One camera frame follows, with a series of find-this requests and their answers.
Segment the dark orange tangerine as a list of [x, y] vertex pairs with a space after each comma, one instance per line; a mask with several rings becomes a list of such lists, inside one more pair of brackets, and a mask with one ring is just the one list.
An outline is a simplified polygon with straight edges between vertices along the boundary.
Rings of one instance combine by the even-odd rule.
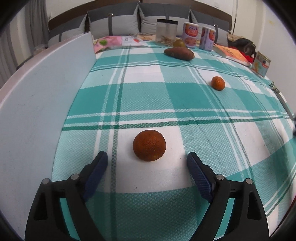
[[152, 162], [161, 158], [166, 151], [164, 136], [156, 130], [138, 133], [133, 140], [133, 151], [142, 161]]

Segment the small orange tangerine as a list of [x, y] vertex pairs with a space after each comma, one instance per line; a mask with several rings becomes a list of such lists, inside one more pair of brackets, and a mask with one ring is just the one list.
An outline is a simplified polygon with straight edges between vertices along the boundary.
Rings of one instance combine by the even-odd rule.
[[222, 91], [225, 88], [225, 81], [223, 78], [215, 76], [211, 80], [211, 87], [215, 90]]

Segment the brown sweet potato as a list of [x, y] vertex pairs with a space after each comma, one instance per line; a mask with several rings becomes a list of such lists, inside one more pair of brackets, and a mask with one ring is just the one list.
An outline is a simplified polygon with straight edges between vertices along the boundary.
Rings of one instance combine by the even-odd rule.
[[164, 50], [164, 54], [185, 61], [191, 61], [195, 57], [194, 53], [185, 47], [168, 48]]

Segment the brown-green pear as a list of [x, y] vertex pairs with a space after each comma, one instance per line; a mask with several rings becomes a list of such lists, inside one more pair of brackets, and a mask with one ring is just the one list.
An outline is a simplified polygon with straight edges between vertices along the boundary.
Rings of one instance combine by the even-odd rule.
[[183, 40], [181, 40], [181, 39], [177, 39], [177, 40], [175, 40], [175, 42], [173, 43], [173, 47], [174, 47], [174, 48], [177, 48], [177, 47], [183, 47], [183, 48], [185, 48], [185, 47], [186, 47], [186, 44], [184, 43]]

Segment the white cardboard box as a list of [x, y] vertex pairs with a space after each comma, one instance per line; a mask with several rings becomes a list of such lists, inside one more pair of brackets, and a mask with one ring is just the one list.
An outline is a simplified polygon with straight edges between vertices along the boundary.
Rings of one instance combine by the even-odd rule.
[[37, 189], [52, 175], [69, 109], [96, 61], [90, 33], [27, 61], [1, 88], [1, 211], [19, 236]]

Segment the teal plaid tablecloth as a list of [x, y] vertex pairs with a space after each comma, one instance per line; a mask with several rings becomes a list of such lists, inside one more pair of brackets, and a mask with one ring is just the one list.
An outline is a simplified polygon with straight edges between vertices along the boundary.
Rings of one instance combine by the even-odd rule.
[[[194, 50], [191, 61], [153, 42], [97, 54], [67, 114], [52, 180], [67, 179], [108, 154], [87, 208], [106, 240], [188, 240], [205, 214], [186, 156], [229, 180], [250, 178], [273, 233], [295, 197], [293, 122], [270, 87], [245, 66]], [[222, 91], [211, 87], [218, 76]], [[166, 141], [156, 161], [140, 160], [133, 140], [145, 130]]]

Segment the orange book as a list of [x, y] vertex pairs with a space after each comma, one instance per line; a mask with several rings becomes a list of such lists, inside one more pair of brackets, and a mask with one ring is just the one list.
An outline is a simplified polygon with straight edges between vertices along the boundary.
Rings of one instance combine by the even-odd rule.
[[221, 55], [223, 58], [235, 61], [247, 67], [251, 66], [249, 61], [237, 49], [214, 44], [213, 50], [219, 55]]

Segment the pink snack packet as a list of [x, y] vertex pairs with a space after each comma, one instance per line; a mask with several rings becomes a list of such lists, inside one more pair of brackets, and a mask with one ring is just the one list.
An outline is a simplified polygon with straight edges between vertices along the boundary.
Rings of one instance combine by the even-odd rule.
[[112, 49], [122, 46], [122, 37], [121, 36], [107, 36], [99, 38], [94, 41], [93, 48], [94, 52], [104, 51], [105, 49]]

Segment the pink can right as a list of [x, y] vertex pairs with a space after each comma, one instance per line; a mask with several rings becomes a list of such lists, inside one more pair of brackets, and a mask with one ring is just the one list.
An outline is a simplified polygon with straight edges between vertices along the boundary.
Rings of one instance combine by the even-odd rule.
[[203, 27], [199, 48], [205, 51], [212, 51], [215, 38], [216, 30], [208, 27]]

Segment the pink can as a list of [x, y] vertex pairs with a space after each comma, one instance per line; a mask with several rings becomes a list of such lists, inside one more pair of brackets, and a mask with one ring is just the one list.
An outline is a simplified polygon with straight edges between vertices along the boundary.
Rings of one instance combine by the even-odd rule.
[[198, 30], [198, 24], [184, 22], [182, 40], [187, 48], [195, 48], [197, 43]]
[[205, 51], [212, 51], [215, 38], [216, 30], [208, 27], [203, 27], [199, 48]]

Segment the pink can left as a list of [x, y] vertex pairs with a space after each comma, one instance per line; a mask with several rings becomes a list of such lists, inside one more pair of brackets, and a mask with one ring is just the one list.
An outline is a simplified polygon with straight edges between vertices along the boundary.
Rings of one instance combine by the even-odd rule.
[[187, 48], [195, 48], [197, 43], [198, 30], [198, 24], [184, 22], [182, 40]]

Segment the clear plastic jar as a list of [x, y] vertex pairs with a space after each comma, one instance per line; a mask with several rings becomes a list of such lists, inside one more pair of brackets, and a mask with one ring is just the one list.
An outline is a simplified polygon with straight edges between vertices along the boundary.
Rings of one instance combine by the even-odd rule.
[[178, 22], [167, 19], [157, 19], [156, 42], [172, 46], [177, 36]]

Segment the grey sofa cushion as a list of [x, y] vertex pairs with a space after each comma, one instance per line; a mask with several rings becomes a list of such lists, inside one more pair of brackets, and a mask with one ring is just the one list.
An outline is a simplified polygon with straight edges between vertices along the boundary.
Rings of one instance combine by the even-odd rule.
[[139, 33], [138, 3], [120, 3], [88, 11], [89, 30], [94, 39], [132, 36]]

